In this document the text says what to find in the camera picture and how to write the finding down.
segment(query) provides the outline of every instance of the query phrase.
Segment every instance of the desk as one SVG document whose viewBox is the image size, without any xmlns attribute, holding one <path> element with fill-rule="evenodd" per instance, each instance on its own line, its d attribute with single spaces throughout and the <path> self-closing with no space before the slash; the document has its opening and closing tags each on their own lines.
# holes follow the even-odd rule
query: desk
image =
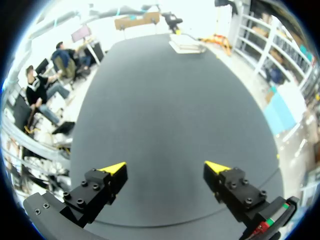
<svg viewBox="0 0 320 240">
<path fill-rule="evenodd" d="M 244 225 L 213 197 L 204 161 L 240 167 L 273 200 L 283 184 L 272 133 L 221 60 L 177 54 L 169 41 L 116 43 L 87 91 L 73 132 L 72 187 L 89 169 L 122 161 L 128 181 L 86 228 L 113 240 L 238 239 Z"/>
<path fill-rule="evenodd" d="M 96 52 L 95 52 L 95 50 L 92 48 L 91 44 L 94 43 L 94 42 L 96 42 L 96 39 L 95 39 L 94 37 L 91 37 L 91 38 L 85 40 L 84 43 L 82 43 L 80 46 L 77 47 L 77 49 L 78 49 L 78 50 L 81 50 L 81 49 L 83 49 L 83 48 L 87 48 L 87 49 L 88 49 L 88 52 L 89 52 L 89 53 L 92 55 L 92 57 L 94 58 L 96 64 L 99 66 L 99 65 L 100 65 L 100 62 L 101 62 L 101 60 L 102 60 L 102 57 L 101 57 L 101 56 L 98 57 L 97 54 L 96 54 Z M 99 42 L 96 42 L 95 45 L 97 45 L 97 44 L 99 44 L 99 51 L 101 51 L 99 55 L 101 55 L 101 54 L 104 55 L 104 52 L 101 50 L 100 43 L 99 43 Z"/>
</svg>

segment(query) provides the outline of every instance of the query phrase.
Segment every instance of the screw head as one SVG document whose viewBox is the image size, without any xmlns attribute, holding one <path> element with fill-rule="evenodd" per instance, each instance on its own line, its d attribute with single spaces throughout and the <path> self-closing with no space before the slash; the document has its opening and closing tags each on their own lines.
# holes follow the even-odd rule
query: screw head
<svg viewBox="0 0 320 240">
<path fill-rule="evenodd" d="M 71 198 L 71 195 L 70 195 L 70 193 L 68 193 L 67 191 L 64 191 L 64 192 L 63 192 L 63 197 L 64 197 L 65 199 L 70 199 L 70 198 Z"/>
<path fill-rule="evenodd" d="M 39 208 L 36 208 L 34 210 L 35 215 L 39 215 L 41 213 L 41 210 Z"/>
<path fill-rule="evenodd" d="M 83 208 L 86 205 L 85 201 L 82 198 L 79 198 L 76 201 L 76 204 L 78 204 L 78 206 L 81 207 L 81 208 Z"/>
<path fill-rule="evenodd" d="M 98 184 L 94 184 L 92 188 L 93 188 L 93 190 L 96 190 L 96 191 L 100 189 Z"/>
<path fill-rule="evenodd" d="M 251 197 L 248 197 L 248 198 L 245 200 L 245 204 L 251 205 L 251 204 L 252 204 L 252 198 L 251 198 Z"/>
<path fill-rule="evenodd" d="M 48 202 L 46 202 L 42 206 L 44 209 L 48 209 L 50 207 L 50 204 Z"/>
<path fill-rule="evenodd" d="M 264 197 L 267 195 L 267 192 L 265 190 L 262 190 L 259 194 L 261 197 Z"/>
<path fill-rule="evenodd" d="M 86 187 L 86 186 L 88 186 L 87 181 L 82 181 L 82 182 L 81 182 L 81 186 L 82 186 L 82 187 Z"/>
<path fill-rule="evenodd" d="M 230 186 L 231 186 L 231 189 L 235 189 L 237 187 L 237 184 L 233 181 Z"/>
</svg>

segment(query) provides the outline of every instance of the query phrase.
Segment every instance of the green stripe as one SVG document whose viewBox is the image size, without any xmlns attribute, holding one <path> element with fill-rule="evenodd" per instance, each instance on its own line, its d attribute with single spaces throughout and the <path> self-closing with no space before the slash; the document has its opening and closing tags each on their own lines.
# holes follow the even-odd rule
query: green stripe
<svg viewBox="0 0 320 240">
<path fill-rule="evenodd" d="M 274 221 L 273 221 L 271 218 L 269 218 L 269 219 L 266 221 L 266 223 L 267 223 L 269 226 L 271 226 L 272 224 L 274 224 Z"/>
</svg>

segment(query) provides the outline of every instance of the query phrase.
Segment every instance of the stack of paper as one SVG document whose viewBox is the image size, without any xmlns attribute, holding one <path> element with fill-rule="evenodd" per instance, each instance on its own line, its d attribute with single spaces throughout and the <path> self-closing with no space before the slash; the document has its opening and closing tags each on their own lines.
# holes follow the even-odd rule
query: stack of paper
<svg viewBox="0 0 320 240">
<path fill-rule="evenodd" d="M 199 54 L 204 52 L 202 44 L 188 35 L 170 35 L 169 44 L 178 54 Z"/>
</svg>

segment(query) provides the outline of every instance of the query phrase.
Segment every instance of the metal shelving unit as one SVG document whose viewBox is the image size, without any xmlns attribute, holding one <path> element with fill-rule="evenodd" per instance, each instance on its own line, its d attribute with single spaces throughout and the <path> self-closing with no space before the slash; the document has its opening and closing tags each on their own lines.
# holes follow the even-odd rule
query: metal shelving unit
<svg viewBox="0 0 320 240">
<path fill-rule="evenodd" d="M 241 23 L 239 24 L 239 29 L 246 30 L 247 34 L 244 37 L 239 36 L 239 34 L 238 34 L 238 36 L 235 40 L 235 43 L 237 41 L 244 42 L 246 45 L 249 45 L 251 48 L 256 50 L 260 54 L 260 58 L 258 61 L 256 61 L 255 59 L 253 59 L 252 57 L 250 57 L 248 54 L 246 54 L 244 52 L 244 47 L 242 47 L 242 49 L 236 48 L 236 44 L 234 45 L 232 50 L 237 52 L 240 56 L 242 56 L 244 59 L 246 59 L 254 67 L 255 74 L 261 74 L 264 78 L 266 78 L 266 73 L 262 70 L 262 66 L 263 66 L 265 60 L 267 58 L 269 58 L 280 69 L 280 71 L 283 73 L 283 75 L 289 81 L 293 81 L 294 77 L 272 55 L 270 55 L 269 52 L 271 50 L 271 47 L 276 49 L 284 58 L 286 58 L 288 60 L 288 62 L 297 70 L 297 72 L 302 77 L 302 81 L 299 84 L 299 88 L 301 89 L 302 86 L 306 83 L 309 75 L 312 72 L 312 64 L 308 60 L 308 58 L 300 51 L 299 47 L 296 44 L 294 44 L 289 39 L 283 37 L 281 34 L 279 34 L 277 32 L 277 26 L 279 25 L 279 20 L 277 18 L 273 17 L 272 24 L 268 24 L 260 19 L 253 17 L 252 15 L 242 14 L 241 16 L 242 16 L 241 17 L 242 20 L 245 19 L 245 20 L 248 20 L 251 22 L 249 22 L 249 24 L 248 24 L 249 27 L 247 27 L 247 26 L 243 25 L 243 21 L 241 21 Z M 257 33 L 253 29 L 251 29 L 250 27 L 252 26 L 252 22 L 268 28 L 268 30 L 269 30 L 268 38 Z M 248 32 L 259 37 L 260 39 L 262 39 L 266 42 L 264 49 L 262 49 L 261 47 L 259 47 L 258 45 L 251 42 L 248 39 L 248 37 L 249 37 Z M 288 44 L 289 47 L 292 48 L 306 62 L 306 64 L 308 65 L 307 70 L 306 69 L 303 70 L 297 64 L 297 62 L 285 50 L 283 50 L 279 45 L 277 45 L 274 42 L 275 37 L 279 37 L 280 39 L 284 40 L 286 42 L 286 44 Z"/>
</svg>

